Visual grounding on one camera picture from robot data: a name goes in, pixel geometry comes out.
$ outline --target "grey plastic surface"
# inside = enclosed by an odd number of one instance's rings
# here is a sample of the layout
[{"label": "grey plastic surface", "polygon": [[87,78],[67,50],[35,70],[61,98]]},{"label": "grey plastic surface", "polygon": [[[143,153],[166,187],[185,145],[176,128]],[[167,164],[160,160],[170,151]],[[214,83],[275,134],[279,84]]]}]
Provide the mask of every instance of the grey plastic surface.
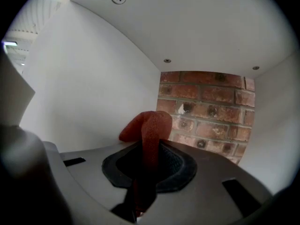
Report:
[{"label": "grey plastic surface", "polygon": [[[55,181],[68,203],[73,224],[131,224],[109,212],[83,190],[65,167],[53,143],[44,142],[44,145]],[[99,187],[99,193],[102,192],[105,191]]]},{"label": "grey plastic surface", "polygon": [[61,158],[65,160],[82,157],[86,161],[80,164],[68,166],[68,171],[80,186],[92,196],[98,203],[107,209],[114,208],[125,199],[127,190],[114,187],[102,173],[102,161],[109,155],[133,144],[117,144],[101,149],[61,153]]},{"label": "grey plastic surface", "polygon": [[[109,211],[123,202],[125,191],[106,181],[101,163],[132,143],[59,154],[53,143],[42,143],[20,128],[0,127],[0,133],[2,164],[12,178],[23,179],[23,185],[29,185],[30,196],[37,201],[30,209],[39,209],[39,215],[43,216],[54,213],[52,219],[59,213],[60,217],[65,215],[65,224],[130,224]],[[197,173],[182,190],[158,194],[139,220],[140,225],[225,225],[240,220],[239,209],[222,185],[222,181],[232,178],[260,203],[271,197],[260,182],[226,158],[183,144],[163,142],[191,155],[197,162]],[[64,165],[63,160],[76,157],[83,157],[86,162]],[[43,203],[51,204],[51,211],[42,209]]]},{"label": "grey plastic surface", "polygon": [[[242,214],[222,185],[222,181],[232,178],[236,178],[260,203],[271,197],[260,182],[227,158],[180,143],[164,142],[191,155],[197,162],[197,173],[181,191],[158,194],[139,224],[225,225],[235,222],[242,218]],[[109,186],[105,182],[101,163],[107,156],[125,146],[118,144],[61,154],[64,160],[77,157],[86,159],[86,162],[70,166],[68,170],[81,187],[106,208],[122,203],[125,193],[120,192],[124,191],[122,188]]]}]

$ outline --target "grey panel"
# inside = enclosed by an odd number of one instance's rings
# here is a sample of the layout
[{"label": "grey panel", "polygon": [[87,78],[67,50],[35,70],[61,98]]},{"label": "grey panel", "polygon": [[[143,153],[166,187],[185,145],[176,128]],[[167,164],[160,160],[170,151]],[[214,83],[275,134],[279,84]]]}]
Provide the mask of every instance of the grey panel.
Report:
[{"label": "grey panel", "polygon": [[158,194],[139,224],[224,225],[237,221],[242,215],[222,185],[222,181],[232,178],[238,180],[260,203],[271,197],[260,182],[225,157],[166,142],[195,159],[197,174],[181,191]]},{"label": "grey panel", "polygon": [[56,186],[40,139],[16,126],[0,126],[0,138],[2,220],[70,224],[67,203]]},{"label": "grey panel", "polygon": [[[191,155],[197,162],[197,173],[181,191],[158,194],[139,224],[224,225],[242,219],[242,214],[222,185],[225,180],[236,179],[260,203],[271,197],[260,182],[225,157],[180,143],[165,143]],[[68,170],[90,196],[110,209],[123,201],[125,193],[108,182],[100,166],[107,156],[126,146],[118,144],[63,153],[61,156],[64,160],[77,157],[86,159],[86,162],[70,166]]]},{"label": "grey panel", "polygon": [[56,146],[51,142],[44,142],[44,145],[56,184],[69,206],[73,224],[131,224],[112,214],[90,197],[68,172]]},{"label": "grey panel", "polygon": [[19,125],[35,92],[11,65],[2,49],[0,59],[0,124]]},{"label": "grey panel", "polygon": [[86,160],[83,163],[68,166],[67,169],[90,196],[110,210],[117,204],[124,202],[127,190],[114,187],[110,183],[102,172],[102,162],[109,155],[126,148],[131,144],[132,142],[129,142],[101,149],[61,153],[61,157],[63,160],[78,157],[82,157]]}]

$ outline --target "ceiling light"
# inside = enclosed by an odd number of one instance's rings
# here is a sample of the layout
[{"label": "ceiling light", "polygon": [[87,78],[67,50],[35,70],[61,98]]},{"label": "ceiling light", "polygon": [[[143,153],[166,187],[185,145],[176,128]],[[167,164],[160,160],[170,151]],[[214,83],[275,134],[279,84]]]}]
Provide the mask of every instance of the ceiling light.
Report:
[{"label": "ceiling light", "polygon": [[17,46],[16,42],[3,42],[5,46]]}]

